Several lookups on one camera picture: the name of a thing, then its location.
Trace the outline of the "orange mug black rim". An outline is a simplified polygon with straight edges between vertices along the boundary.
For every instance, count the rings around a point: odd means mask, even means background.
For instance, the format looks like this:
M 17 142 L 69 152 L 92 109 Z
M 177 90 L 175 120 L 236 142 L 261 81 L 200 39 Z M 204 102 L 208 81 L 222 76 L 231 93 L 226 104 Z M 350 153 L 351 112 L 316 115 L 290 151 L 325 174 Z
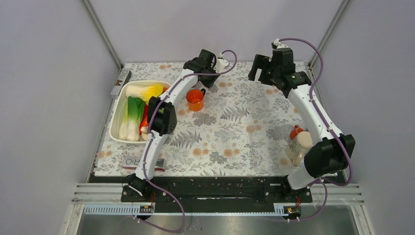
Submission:
M 193 112 L 198 112 L 204 107 L 205 89 L 192 89 L 186 94 L 188 107 Z

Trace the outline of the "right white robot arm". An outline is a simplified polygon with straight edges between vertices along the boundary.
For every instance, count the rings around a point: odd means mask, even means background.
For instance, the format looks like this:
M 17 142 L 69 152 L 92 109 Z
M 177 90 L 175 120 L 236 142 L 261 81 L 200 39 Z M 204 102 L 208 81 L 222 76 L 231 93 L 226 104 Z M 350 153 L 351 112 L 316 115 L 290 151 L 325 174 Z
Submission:
M 295 69 L 294 54 L 289 47 L 274 48 L 272 56 L 257 54 L 248 74 L 255 80 L 261 70 L 259 81 L 275 86 L 287 98 L 299 114 L 311 135 L 312 146 L 304 156 L 304 164 L 294 173 L 285 176 L 281 197 L 288 202 L 300 195 L 300 189 L 311 185 L 326 174 L 352 168 L 350 157 L 355 139 L 345 135 L 329 118 L 319 100 L 312 93 L 313 83 L 304 72 Z

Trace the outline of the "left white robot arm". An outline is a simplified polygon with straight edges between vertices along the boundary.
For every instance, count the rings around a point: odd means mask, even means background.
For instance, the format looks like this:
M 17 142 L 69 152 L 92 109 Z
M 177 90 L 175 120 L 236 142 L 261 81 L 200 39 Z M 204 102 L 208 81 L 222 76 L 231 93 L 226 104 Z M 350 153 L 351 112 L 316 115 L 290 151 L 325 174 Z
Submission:
M 199 56 L 184 63 L 183 70 L 174 83 L 159 97 L 149 100 L 148 141 L 135 172 L 130 176 L 128 191 L 140 201 L 151 197 L 151 179 L 155 174 L 155 164 L 168 135 L 177 125 L 175 106 L 185 97 L 187 92 L 198 82 L 207 88 L 219 77 L 214 66 L 217 56 L 202 49 Z

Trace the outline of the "small red-orange mug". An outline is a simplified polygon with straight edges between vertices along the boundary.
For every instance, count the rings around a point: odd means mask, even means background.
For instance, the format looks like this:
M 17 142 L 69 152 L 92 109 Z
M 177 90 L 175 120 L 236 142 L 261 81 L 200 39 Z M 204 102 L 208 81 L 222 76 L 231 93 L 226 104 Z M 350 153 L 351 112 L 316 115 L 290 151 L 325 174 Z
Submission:
M 290 139 L 293 140 L 299 133 L 303 132 L 304 130 L 299 126 L 295 125 L 293 130 L 290 132 Z

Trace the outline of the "cream floral mug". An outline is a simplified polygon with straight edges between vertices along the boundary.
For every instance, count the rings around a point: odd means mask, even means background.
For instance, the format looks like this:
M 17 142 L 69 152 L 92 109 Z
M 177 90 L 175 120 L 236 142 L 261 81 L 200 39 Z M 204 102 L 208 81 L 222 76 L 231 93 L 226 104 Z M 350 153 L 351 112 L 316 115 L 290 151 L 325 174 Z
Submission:
M 313 147 L 313 140 L 309 132 L 302 131 L 297 134 L 285 148 L 286 156 L 298 167 L 308 151 Z

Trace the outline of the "toy yellow cabbage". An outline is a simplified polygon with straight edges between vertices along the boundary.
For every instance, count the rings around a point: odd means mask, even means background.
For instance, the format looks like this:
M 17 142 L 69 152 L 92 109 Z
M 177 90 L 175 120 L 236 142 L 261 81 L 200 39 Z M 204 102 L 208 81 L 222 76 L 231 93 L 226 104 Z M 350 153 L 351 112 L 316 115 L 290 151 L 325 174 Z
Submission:
M 129 85 L 125 89 L 126 96 L 138 97 L 148 102 L 152 97 L 158 97 L 164 91 L 164 87 L 160 84 L 150 86 Z

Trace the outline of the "toy carrot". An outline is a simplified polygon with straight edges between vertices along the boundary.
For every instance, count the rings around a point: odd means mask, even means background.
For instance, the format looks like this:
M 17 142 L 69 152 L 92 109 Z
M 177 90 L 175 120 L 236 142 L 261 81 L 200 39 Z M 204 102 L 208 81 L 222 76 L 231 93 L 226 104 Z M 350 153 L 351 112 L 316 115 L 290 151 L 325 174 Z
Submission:
M 140 126 L 139 126 L 139 128 L 141 129 L 142 127 L 147 127 L 148 126 L 148 106 L 147 105 L 145 105 L 144 106 L 144 109 L 143 109 L 143 117 L 142 117 L 142 120 L 141 120 L 141 123 L 140 123 Z

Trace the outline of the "toy mushroom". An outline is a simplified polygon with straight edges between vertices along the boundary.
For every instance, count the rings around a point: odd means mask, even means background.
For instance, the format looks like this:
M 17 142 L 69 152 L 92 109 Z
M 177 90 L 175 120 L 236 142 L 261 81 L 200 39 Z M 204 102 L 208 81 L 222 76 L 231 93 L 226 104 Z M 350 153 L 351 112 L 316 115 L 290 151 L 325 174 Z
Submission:
M 140 130 L 141 130 L 141 138 L 144 141 L 147 141 L 148 140 L 148 128 L 147 128 L 147 126 L 141 127 Z

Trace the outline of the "white plastic tray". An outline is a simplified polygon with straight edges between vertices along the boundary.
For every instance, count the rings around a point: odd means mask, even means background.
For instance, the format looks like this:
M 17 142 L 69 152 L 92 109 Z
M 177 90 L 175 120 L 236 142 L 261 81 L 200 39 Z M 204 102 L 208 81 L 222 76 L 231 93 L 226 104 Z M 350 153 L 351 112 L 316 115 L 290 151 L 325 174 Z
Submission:
M 126 105 L 128 102 L 127 100 L 128 98 L 126 95 L 126 89 L 129 86 L 147 87 L 147 86 L 151 86 L 154 84 L 160 84 L 164 88 L 169 88 L 171 86 L 171 84 L 168 82 L 156 81 L 156 80 L 141 80 L 141 81 L 128 82 L 122 87 L 118 98 L 114 102 L 112 118 L 111 118 L 111 121 L 108 127 L 109 136 L 111 137 L 112 140 L 117 141 L 117 142 L 122 142 L 122 143 L 128 143 L 128 144 L 146 144 L 146 141 L 142 137 L 140 137 L 138 141 L 127 141 L 127 140 L 120 139 L 119 128 L 121 127 L 124 113 L 126 110 Z

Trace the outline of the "toy green bok choy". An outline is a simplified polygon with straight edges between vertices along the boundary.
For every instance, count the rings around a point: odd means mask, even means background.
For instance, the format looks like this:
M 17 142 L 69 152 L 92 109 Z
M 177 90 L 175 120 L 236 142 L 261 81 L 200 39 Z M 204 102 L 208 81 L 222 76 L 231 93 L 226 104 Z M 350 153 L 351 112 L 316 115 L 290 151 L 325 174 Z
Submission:
M 124 141 L 139 141 L 140 124 L 143 119 L 145 102 L 139 97 L 127 97 L 126 109 L 119 128 L 119 138 Z

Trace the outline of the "silver snack packet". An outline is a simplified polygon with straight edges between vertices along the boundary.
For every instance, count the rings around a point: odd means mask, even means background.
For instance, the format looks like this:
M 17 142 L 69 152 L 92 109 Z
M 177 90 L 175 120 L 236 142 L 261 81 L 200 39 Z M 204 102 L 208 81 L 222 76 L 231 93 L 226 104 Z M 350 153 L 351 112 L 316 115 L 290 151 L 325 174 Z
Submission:
M 139 165 L 140 157 L 124 157 L 122 161 L 122 168 L 124 169 L 136 169 Z M 165 171 L 166 161 L 163 158 L 158 158 L 155 171 Z

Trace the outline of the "grey box at wall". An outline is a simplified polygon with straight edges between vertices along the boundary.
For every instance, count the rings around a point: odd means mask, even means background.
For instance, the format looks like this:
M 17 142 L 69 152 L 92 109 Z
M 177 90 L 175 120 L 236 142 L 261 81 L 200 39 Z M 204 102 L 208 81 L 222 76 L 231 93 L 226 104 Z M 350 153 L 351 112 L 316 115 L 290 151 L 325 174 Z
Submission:
M 115 85 L 110 93 L 110 96 L 112 98 L 117 98 L 121 92 L 122 87 L 129 82 L 131 78 L 131 70 L 127 68 L 123 68 L 121 72 L 119 73 Z

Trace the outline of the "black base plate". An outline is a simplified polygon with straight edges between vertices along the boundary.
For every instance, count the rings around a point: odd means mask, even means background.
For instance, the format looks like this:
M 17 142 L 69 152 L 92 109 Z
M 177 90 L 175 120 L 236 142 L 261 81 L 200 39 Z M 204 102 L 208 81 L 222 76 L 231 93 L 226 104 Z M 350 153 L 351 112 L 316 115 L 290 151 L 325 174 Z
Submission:
M 283 177 L 161 177 L 152 184 L 131 176 L 122 183 L 121 201 L 150 203 L 156 213 L 274 212 L 275 204 L 304 205 L 313 201 L 310 190 L 294 193 L 282 186 Z

